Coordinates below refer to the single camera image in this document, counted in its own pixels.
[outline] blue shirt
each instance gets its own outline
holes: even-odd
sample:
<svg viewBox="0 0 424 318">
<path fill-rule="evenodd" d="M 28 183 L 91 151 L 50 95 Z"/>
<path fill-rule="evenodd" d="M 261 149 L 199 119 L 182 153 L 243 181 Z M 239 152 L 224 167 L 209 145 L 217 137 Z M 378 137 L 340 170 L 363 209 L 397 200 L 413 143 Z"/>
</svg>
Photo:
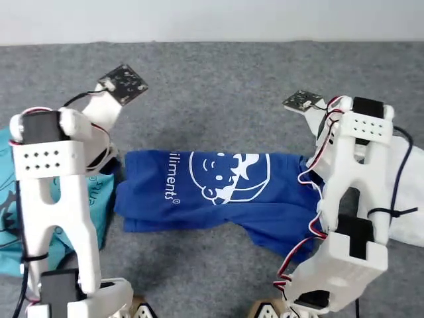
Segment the blue shirt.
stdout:
<svg viewBox="0 0 424 318">
<path fill-rule="evenodd" d="M 233 222 L 253 242 L 286 255 L 309 236 L 318 193 L 297 182 L 305 159 L 293 154 L 142 150 L 125 158 L 115 211 L 128 232 L 207 229 Z M 302 260 L 307 245 L 297 254 Z"/>
</svg>

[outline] black cable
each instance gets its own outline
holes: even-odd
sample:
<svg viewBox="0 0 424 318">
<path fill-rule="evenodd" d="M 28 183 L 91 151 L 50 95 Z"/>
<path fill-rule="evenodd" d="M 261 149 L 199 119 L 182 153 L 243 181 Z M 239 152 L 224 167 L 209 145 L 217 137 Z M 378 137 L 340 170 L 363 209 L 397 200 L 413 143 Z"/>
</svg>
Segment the black cable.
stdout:
<svg viewBox="0 0 424 318">
<path fill-rule="evenodd" d="M 78 94 L 78 95 L 74 96 L 73 98 L 71 98 L 71 99 L 70 99 L 69 101 L 67 101 L 66 103 L 64 103 L 63 107 L 67 107 L 67 106 L 71 105 L 74 101 L 76 101 L 76 100 L 78 100 L 78 99 L 81 99 L 81 98 L 83 98 L 83 97 L 85 97 L 85 96 L 93 95 L 93 94 L 95 95 L 95 94 L 103 93 L 104 91 L 107 91 L 107 89 L 106 89 L 106 88 L 104 88 L 104 89 L 100 89 L 99 91 L 86 91 L 86 92 L 84 92 L 84 93 L 80 93 L 80 94 Z"/>
<path fill-rule="evenodd" d="M 282 290 L 282 292 L 283 292 L 284 300 L 287 301 L 287 297 L 286 297 L 286 293 L 284 292 L 284 289 Z M 289 308 L 290 308 L 291 311 L 293 311 L 296 314 L 297 318 L 300 318 L 299 313 L 297 313 L 297 311 L 294 310 L 294 308 L 292 306 L 289 306 Z"/>
<path fill-rule="evenodd" d="M 21 241 L 22 241 L 22 264 L 24 266 L 24 272 L 23 272 L 23 278 L 22 278 L 22 286 L 21 286 L 21 293 L 19 294 L 18 303 L 16 304 L 15 312 L 13 313 L 12 318 L 18 318 L 19 313 L 21 312 L 22 305 L 25 300 L 25 296 L 27 294 L 27 288 L 28 288 L 28 274 L 29 274 L 29 264 L 27 261 L 25 261 L 25 258 L 28 257 L 27 254 L 27 241 L 25 240 L 25 232 L 24 232 L 24 223 L 23 223 L 23 216 L 22 216 L 22 207 L 21 207 L 21 187 L 19 185 L 19 181 L 15 182 L 16 187 L 16 210 L 18 213 L 18 220 L 21 224 Z"/>
<path fill-rule="evenodd" d="M 405 168 L 406 162 L 409 158 L 409 155 L 411 154 L 411 151 L 412 151 L 413 138 L 405 129 L 403 129 L 401 127 L 394 126 L 393 129 L 395 131 L 400 132 L 406 138 L 409 146 L 408 146 L 408 149 L 406 150 L 405 156 L 403 157 L 403 160 L 402 160 L 402 162 L 399 166 L 399 169 L 397 170 L 395 184 L 393 186 L 392 201 L 390 202 L 390 209 L 386 209 L 386 208 L 383 208 L 383 207 L 377 207 L 377 208 L 372 209 L 368 212 L 368 217 L 375 212 L 386 212 L 386 213 L 389 213 L 391 217 L 400 217 L 401 215 L 418 211 L 417 207 L 414 207 L 414 208 L 408 209 L 408 210 L 404 210 L 404 211 L 396 211 L 395 210 L 396 197 L 398 196 L 399 181 L 400 181 L 400 177 L 402 175 L 403 169 Z"/>
<path fill-rule="evenodd" d="M 29 273 L 29 267 L 28 264 L 24 265 L 24 274 L 22 277 L 22 286 L 21 286 L 21 293 L 19 294 L 18 303 L 16 304 L 15 312 L 13 313 L 12 318 L 18 318 L 19 313 L 21 313 L 22 305 L 25 300 L 25 295 L 27 293 L 28 288 L 28 273 Z"/>
<path fill-rule="evenodd" d="M 400 132 L 408 140 L 409 146 L 408 146 L 408 149 L 406 150 L 405 156 L 403 157 L 402 163 L 399 166 L 399 170 L 397 171 L 395 185 L 393 187 L 392 202 L 390 203 L 390 209 L 391 210 L 395 209 L 396 196 L 398 195 L 398 187 L 399 187 L 400 177 L 402 175 L 403 168 L 405 167 L 406 162 L 409 158 L 409 155 L 411 154 L 412 146 L 413 146 L 412 136 L 405 129 L 398 127 L 398 126 L 394 126 L 393 129 L 395 131 Z"/>
<path fill-rule="evenodd" d="M 360 312 L 359 312 L 359 298 L 355 300 L 355 315 L 356 318 L 360 318 Z"/>
</svg>

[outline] cartoon face print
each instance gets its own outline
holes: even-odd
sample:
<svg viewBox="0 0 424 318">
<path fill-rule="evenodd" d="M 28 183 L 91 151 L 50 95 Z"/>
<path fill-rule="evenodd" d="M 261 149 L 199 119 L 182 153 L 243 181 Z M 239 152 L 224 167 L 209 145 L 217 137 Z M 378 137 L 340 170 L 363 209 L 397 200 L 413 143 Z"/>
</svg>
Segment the cartoon face print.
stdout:
<svg viewBox="0 0 424 318">
<path fill-rule="evenodd" d="M 213 204 L 224 204 L 231 201 L 237 184 L 243 180 L 244 185 L 255 188 L 255 178 L 249 177 L 249 168 L 261 161 L 259 170 L 267 173 L 267 160 L 260 160 L 259 154 L 224 154 L 208 152 L 192 152 L 189 160 L 191 178 L 201 189 L 202 196 Z"/>
</svg>

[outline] wire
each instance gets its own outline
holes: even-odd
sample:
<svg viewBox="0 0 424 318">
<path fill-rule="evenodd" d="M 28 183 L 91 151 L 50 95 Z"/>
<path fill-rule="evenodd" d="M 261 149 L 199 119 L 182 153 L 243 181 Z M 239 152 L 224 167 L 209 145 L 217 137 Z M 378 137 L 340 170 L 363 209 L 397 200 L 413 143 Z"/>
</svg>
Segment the wire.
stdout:
<svg viewBox="0 0 424 318">
<path fill-rule="evenodd" d="M 329 119 L 330 116 L 331 116 L 331 114 L 333 114 L 333 113 L 342 113 L 342 111 L 340 109 L 335 109 L 335 110 L 331 111 L 330 113 L 326 114 L 326 120 Z M 318 164 L 318 162 L 320 161 L 322 155 L 324 154 L 324 150 L 326 149 L 326 147 L 327 147 L 327 145 L 328 145 L 328 143 L 330 141 L 331 129 L 332 129 L 332 127 L 333 127 L 333 125 L 335 123 L 337 123 L 337 121 L 333 121 L 330 124 L 330 126 L 329 126 L 329 132 L 328 132 L 327 136 L 325 137 L 324 143 L 321 146 L 321 148 L 319 149 L 319 151 L 318 151 L 317 155 L 315 156 L 312 164 L 309 166 L 309 168 L 307 170 L 305 170 L 304 172 L 300 173 L 297 176 L 297 181 L 300 184 L 303 184 L 303 185 L 310 184 L 310 185 L 312 185 L 312 188 L 313 189 L 316 189 L 318 191 L 318 194 L 319 194 L 319 197 L 320 197 L 321 200 L 323 199 L 323 192 L 321 191 L 321 188 L 315 182 L 313 182 L 311 180 L 309 180 L 309 181 L 302 181 L 301 180 L 301 177 L 303 177 L 304 175 L 310 173 L 314 169 L 314 167 L 316 167 L 316 165 Z"/>
<path fill-rule="evenodd" d="M 285 280 L 291 281 L 292 279 L 289 276 L 283 275 L 284 271 L 287 269 L 288 264 L 290 263 L 290 260 L 292 259 L 293 255 L 296 254 L 296 252 L 302 247 L 303 244 L 305 244 L 307 241 L 311 239 L 321 239 L 324 240 L 323 237 L 307 237 L 298 242 L 291 251 L 287 254 L 286 258 L 283 261 L 283 264 L 281 265 L 280 269 L 277 272 L 278 277 L 283 278 Z"/>
<path fill-rule="evenodd" d="M 356 316 L 356 318 L 360 318 L 359 298 L 356 298 L 356 300 L 355 300 L 355 316 Z"/>
<path fill-rule="evenodd" d="M 84 98 L 85 96 L 97 95 L 97 94 L 103 93 L 104 91 L 107 91 L 107 89 L 104 88 L 104 89 L 100 89 L 99 91 L 86 91 L 84 93 L 80 93 L 80 94 L 74 96 L 73 98 L 71 98 L 66 103 L 64 103 L 63 107 L 67 107 L 67 106 L 71 105 L 74 101 L 77 101 L 78 99 Z"/>
<path fill-rule="evenodd" d="M 48 108 L 48 107 L 31 107 L 31 108 L 27 108 L 25 109 L 21 115 L 26 115 L 26 114 L 32 114 L 32 113 L 37 113 L 37 112 L 42 112 L 42 111 L 52 111 L 53 109 Z"/>
<path fill-rule="evenodd" d="M 284 292 L 284 290 L 282 290 L 282 293 L 283 293 L 284 300 L 287 301 L 286 293 Z M 295 315 L 297 316 L 297 318 L 301 318 L 300 315 L 299 315 L 299 313 L 297 313 L 297 311 L 294 310 L 294 308 L 292 306 L 289 306 L 289 308 L 290 308 L 291 311 L 293 311 L 295 313 Z"/>
<path fill-rule="evenodd" d="M 29 275 L 29 264 L 25 261 L 25 258 L 28 256 L 27 252 L 27 240 L 25 238 L 25 230 L 23 223 L 23 215 L 22 215 L 22 207 L 21 207 L 21 187 L 19 181 L 15 182 L 16 185 L 16 210 L 18 213 L 19 223 L 21 224 L 21 240 L 22 240 L 22 263 L 24 266 L 23 278 L 22 278 L 22 286 L 21 293 L 19 294 L 18 303 L 16 304 L 15 312 L 13 313 L 12 318 L 18 318 L 19 313 L 21 312 L 22 305 L 27 294 L 28 288 L 28 275 Z"/>
<path fill-rule="evenodd" d="M 400 132 L 407 139 L 409 145 L 408 145 L 408 148 L 406 150 L 405 156 L 403 157 L 403 160 L 402 160 L 402 162 L 399 166 L 399 169 L 397 170 L 395 183 L 394 183 L 394 186 L 393 186 L 392 200 L 390 202 L 390 209 L 377 207 L 377 208 L 372 209 L 368 212 L 368 214 L 367 214 L 368 217 L 375 212 L 386 212 L 386 213 L 390 214 L 390 217 L 392 219 L 393 217 L 400 217 L 404 214 L 418 211 L 417 207 L 414 207 L 414 208 L 408 209 L 408 210 L 404 210 L 404 211 L 395 210 L 396 197 L 398 196 L 399 182 L 400 182 L 400 178 L 401 178 L 403 169 L 405 168 L 406 162 L 407 162 L 409 155 L 411 154 L 411 151 L 412 151 L 412 148 L 413 148 L 413 138 L 405 129 L 403 129 L 401 127 L 394 126 L 393 129 L 395 131 Z"/>
<path fill-rule="evenodd" d="M 408 146 L 408 149 L 406 150 L 405 156 L 403 157 L 403 160 L 402 160 L 402 162 L 399 166 L 399 169 L 397 170 L 395 184 L 394 184 L 394 187 L 393 187 L 392 202 L 390 203 L 390 209 L 392 211 L 395 209 L 396 197 L 398 196 L 398 188 L 399 188 L 400 177 L 402 175 L 403 169 L 405 168 L 406 162 L 409 158 L 409 155 L 411 154 L 412 147 L 413 147 L 412 136 L 405 129 L 398 127 L 398 126 L 394 126 L 393 129 L 395 131 L 400 132 L 407 139 L 409 146 Z"/>
<path fill-rule="evenodd" d="M 106 160 L 108 159 L 108 157 L 109 157 L 109 155 L 111 153 L 111 147 L 110 147 L 111 136 L 110 136 L 110 134 L 104 128 L 100 127 L 99 125 L 96 125 L 95 123 L 92 123 L 91 126 L 93 126 L 94 128 L 98 129 L 99 131 L 103 131 L 107 135 L 107 140 L 108 140 L 107 141 L 107 145 L 108 145 L 108 147 L 107 147 L 107 149 L 105 151 L 105 154 L 103 155 L 102 159 L 100 159 L 100 161 L 99 161 L 98 164 L 96 164 L 95 166 L 88 166 L 87 167 L 87 171 L 88 172 L 92 172 L 92 171 L 98 169 L 98 167 L 104 165 L 104 163 L 106 162 Z"/>
<path fill-rule="evenodd" d="M 24 265 L 24 274 L 22 277 L 21 293 L 19 294 L 18 303 L 16 304 L 15 312 L 13 313 L 12 318 L 18 318 L 19 313 L 21 313 L 22 305 L 25 300 L 25 294 L 27 293 L 27 288 L 28 288 L 28 274 L 29 274 L 29 267 L 28 267 L 28 264 L 26 264 Z"/>
</svg>

